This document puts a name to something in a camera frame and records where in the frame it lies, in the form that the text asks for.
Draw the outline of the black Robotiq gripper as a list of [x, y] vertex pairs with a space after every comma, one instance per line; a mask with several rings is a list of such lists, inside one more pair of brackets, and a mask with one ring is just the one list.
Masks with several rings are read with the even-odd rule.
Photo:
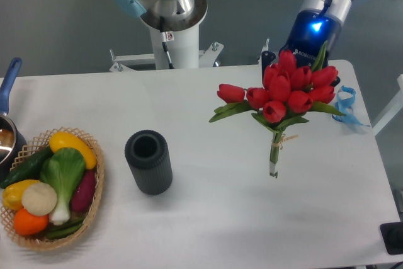
[[[320, 48], [327, 41], [324, 62], [328, 63], [329, 54], [341, 32], [341, 24], [328, 16], [320, 16], [313, 11], [302, 11], [297, 15], [285, 45], [279, 50], [291, 50], [297, 59], [297, 67], [311, 66], [316, 60]], [[264, 79], [265, 70], [276, 59], [276, 54], [269, 50], [261, 52], [261, 78]], [[337, 77], [332, 86], [340, 83]]]

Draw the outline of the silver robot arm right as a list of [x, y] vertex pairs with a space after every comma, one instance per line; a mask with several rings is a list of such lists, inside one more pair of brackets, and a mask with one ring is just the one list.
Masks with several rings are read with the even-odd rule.
[[327, 64], [353, 1], [304, 0], [281, 50], [293, 52], [297, 67], [312, 67], [321, 47], [326, 45], [324, 63]]

